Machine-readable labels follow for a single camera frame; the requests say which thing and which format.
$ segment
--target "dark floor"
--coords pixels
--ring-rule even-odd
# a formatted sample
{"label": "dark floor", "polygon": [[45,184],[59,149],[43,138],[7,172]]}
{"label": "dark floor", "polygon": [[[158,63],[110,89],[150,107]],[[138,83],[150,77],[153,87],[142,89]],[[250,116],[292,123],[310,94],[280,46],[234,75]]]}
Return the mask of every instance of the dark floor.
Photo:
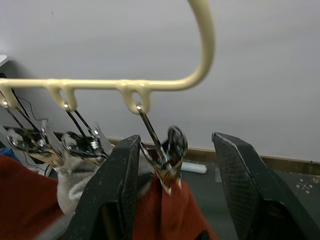
{"label": "dark floor", "polygon": [[[236,240],[237,234],[229,214],[222,183],[215,181],[216,163],[207,165],[206,174],[183,172],[204,216],[221,240]],[[306,210],[320,226],[320,176],[277,172],[295,193]]]}

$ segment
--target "gray fabric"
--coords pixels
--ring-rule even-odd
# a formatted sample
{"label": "gray fabric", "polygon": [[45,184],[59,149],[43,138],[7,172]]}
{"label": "gray fabric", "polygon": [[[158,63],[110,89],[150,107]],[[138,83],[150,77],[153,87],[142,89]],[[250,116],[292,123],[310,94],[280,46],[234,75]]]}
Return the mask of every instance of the gray fabric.
{"label": "gray fabric", "polygon": [[[71,156],[63,150],[62,144],[54,136],[53,132],[48,127],[48,124],[45,122],[43,123],[43,129],[46,132],[48,141],[52,147],[59,153],[62,152],[63,155],[63,165],[55,168],[58,176],[57,200],[59,206],[65,214],[74,212],[86,184],[97,172],[99,166],[89,163],[80,157]],[[114,145],[105,137],[98,124],[96,124],[95,131],[99,136],[99,141],[104,152],[107,155],[110,155]],[[72,141],[72,139],[68,139],[67,134],[64,134],[62,138],[67,139],[67,141]],[[138,166],[139,176],[151,173],[153,170],[151,164],[140,152]],[[145,186],[141,188],[138,195],[143,195],[148,189],[149,184],[146,183]]]}

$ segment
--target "metal clothespin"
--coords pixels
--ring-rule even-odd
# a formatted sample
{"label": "metal clothespin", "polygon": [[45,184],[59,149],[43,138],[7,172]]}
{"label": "metal clothespin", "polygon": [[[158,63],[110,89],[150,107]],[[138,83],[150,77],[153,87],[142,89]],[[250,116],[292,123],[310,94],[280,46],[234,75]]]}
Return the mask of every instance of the metal clothespin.
{"label": "metal clothespin", "polygon": [[181,186],[181,166],[183,157],[188,148],[188,142],[184,134],[176,126],[168,130],[168,139],[161,144],[159,138],[152,127],[147,115],[143,112],[141,106],[136,106],[152,140],[155,149],[148,149],[142,142],[140,148],[147,160],[152,164],[155,174],[160,179],[165,191],[171,193],[171,185],[177,182]]}
{"label": "metal clothespin", "polygon": [[[70,111],[67,103],[64,104],[64,107],[66,113],[72,119],[82,136],[71,131],[65,133],[61,138],[63,148],[71,156],[80,157],[89,163],[101,166],[110,154],[106,153],[101,145],[101,140],[103,139],[105,142],[104,138],[106,137],[101,133],[99,128],[93,131],[77,110]],[[86,126],[89,136],[85,135],[85,132],[72,115],[72,112],[74,112]]]}

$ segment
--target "red cloth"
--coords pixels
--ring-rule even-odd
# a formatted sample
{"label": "red cloth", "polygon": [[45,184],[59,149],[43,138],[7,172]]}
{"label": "red cloth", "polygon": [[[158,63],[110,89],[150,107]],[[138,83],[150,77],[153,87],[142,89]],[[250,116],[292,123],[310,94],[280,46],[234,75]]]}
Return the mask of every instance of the red cloth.
{"label": "red cloth", "polygon": [[182,180],[180,189],[174,183],[168,195],[154,178],[149,191],[137,202],[133,240],[195,240],[203,231],[212,240],[218,239],[187,184]]}
{"label": "red cloth", "polygon": [[58,181],[0,155],[0,239],[34,239],[62,216],[57,185]]}

